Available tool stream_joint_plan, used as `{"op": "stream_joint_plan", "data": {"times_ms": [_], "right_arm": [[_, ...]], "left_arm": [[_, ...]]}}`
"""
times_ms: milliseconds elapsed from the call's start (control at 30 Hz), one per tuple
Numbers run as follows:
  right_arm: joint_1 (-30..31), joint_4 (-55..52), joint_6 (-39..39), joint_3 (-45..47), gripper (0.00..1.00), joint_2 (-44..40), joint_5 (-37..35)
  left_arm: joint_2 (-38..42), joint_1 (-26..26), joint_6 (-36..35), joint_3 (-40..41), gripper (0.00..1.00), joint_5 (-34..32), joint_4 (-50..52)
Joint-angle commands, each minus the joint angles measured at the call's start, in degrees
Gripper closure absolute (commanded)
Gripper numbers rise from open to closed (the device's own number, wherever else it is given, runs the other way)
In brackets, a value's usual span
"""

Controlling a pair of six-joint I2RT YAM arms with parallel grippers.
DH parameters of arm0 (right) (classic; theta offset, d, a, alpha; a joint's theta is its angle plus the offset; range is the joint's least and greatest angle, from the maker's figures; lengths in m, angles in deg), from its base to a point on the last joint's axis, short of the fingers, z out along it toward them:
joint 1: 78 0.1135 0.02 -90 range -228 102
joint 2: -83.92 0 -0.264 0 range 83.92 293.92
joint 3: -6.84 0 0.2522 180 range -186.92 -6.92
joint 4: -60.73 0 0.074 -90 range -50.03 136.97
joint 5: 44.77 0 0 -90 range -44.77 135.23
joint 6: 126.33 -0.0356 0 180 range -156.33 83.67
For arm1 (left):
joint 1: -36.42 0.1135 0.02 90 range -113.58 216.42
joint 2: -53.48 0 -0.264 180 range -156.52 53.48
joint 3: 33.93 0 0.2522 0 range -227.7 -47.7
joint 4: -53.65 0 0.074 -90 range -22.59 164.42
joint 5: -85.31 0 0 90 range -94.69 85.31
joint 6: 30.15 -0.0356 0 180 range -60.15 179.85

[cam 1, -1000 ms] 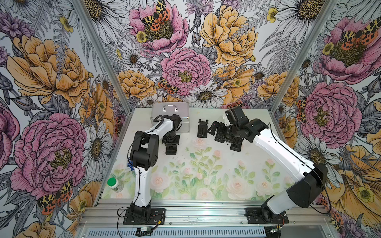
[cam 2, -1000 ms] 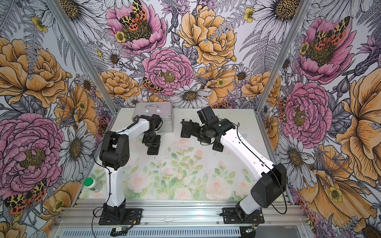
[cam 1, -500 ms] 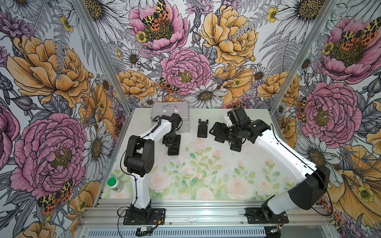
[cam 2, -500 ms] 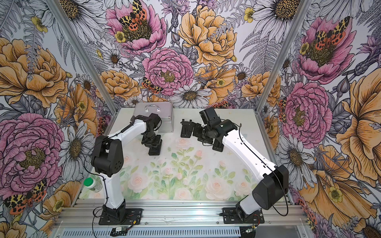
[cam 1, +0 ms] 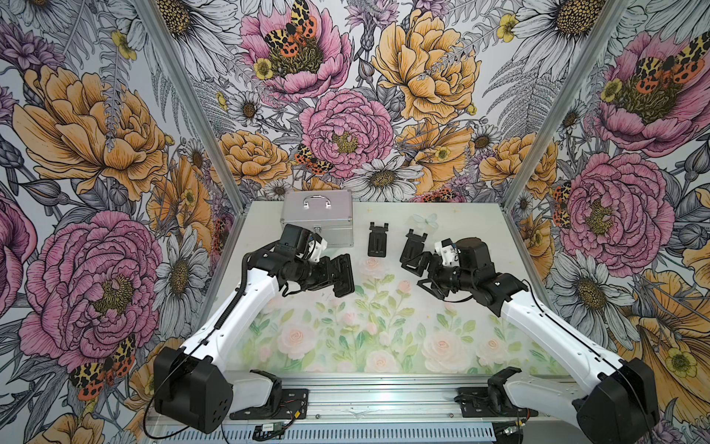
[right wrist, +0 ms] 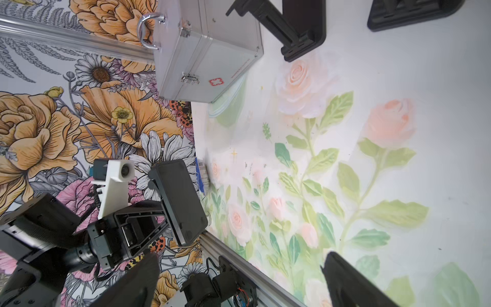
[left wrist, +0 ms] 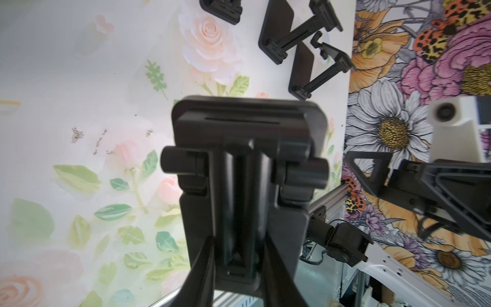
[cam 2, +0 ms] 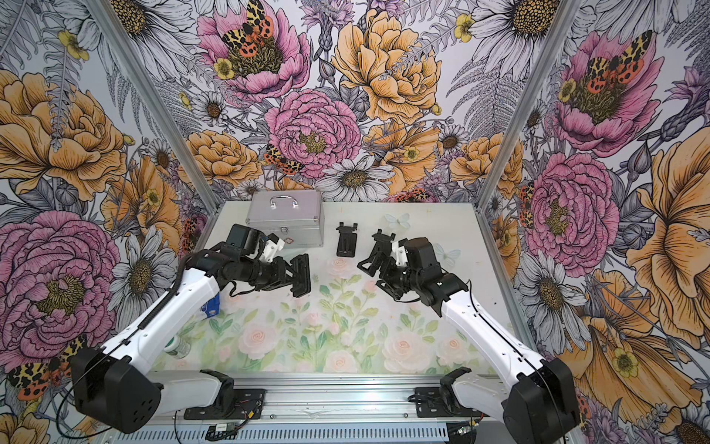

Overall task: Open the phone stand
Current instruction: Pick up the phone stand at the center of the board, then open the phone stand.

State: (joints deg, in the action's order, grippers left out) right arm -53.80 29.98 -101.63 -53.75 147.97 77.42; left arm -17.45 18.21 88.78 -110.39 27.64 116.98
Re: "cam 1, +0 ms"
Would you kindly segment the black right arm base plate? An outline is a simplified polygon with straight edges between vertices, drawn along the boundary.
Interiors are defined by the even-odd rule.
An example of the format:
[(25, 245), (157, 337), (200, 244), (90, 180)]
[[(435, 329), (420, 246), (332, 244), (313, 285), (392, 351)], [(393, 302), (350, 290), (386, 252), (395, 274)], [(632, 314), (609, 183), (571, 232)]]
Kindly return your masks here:
[(539, 416), (536, 410), (513, 406), (504, 394), (494, 390), (494, 397), (488, 387), (464, 387), (457, 389), (454, 397), (464, 418), (511, 417), (530, 419)]

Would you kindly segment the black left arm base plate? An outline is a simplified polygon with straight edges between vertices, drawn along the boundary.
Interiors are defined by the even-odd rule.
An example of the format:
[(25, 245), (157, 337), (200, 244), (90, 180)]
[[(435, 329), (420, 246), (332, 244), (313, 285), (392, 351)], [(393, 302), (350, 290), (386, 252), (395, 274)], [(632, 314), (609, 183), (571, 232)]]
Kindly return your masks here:
[(303, 420), (307, 416), (310, 390), (308, 388), (283, 388), (270, 396), (264, 406), (230, 413), (230, 420)]

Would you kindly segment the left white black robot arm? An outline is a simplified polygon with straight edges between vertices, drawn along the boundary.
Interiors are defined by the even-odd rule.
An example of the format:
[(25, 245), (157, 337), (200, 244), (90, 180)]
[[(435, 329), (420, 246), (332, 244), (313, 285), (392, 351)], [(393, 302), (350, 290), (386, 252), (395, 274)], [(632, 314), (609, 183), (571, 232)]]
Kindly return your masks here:
[(288, 224), (279, 240), (246, 253), (240, 284), (206, 323), (179, 348), (164, 347), (153, 362), (155, 393), (148, 406), (186, 428), (214, 432), (234, 414), (276, 417), (285, 407), (282, 381), (261, 370), (227, 377), (229, 357), (275, 297), (332, 289), (354, 292), (351, 257), (325, 255), (319, 234)]

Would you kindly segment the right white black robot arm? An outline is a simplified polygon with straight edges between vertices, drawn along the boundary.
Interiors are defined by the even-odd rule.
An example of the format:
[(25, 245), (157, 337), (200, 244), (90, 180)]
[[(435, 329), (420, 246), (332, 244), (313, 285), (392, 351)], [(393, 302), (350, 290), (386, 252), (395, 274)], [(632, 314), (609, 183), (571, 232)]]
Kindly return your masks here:
[(574, 425), (593, 443), (636, 443), (652, 438), (660, 421), (656, 380), (642, 360), (626, 361), (584, 337), (547, 308), (520, 279), (499, 273), (478, 238), (444, 240), (433, 252), (410, 235), (401, 266), (419, 277), (418, 287), (440, 301), (465, 292), (549, 353), (574, 379), (571, 387), (509, 366), (487, 381), (484, 396), (462, 392), (462, 406), (485, 405), (496, 416), (536, 411)]

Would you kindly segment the black phone stand front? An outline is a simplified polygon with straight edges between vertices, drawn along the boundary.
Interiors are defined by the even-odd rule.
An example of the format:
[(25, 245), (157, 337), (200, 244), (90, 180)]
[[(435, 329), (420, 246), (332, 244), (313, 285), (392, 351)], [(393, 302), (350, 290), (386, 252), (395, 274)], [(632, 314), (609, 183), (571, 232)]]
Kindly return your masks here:
[(388, 223), (382, 226), (370, 223), (367, 255), (373, 258), (385, 258), (388, 250)]

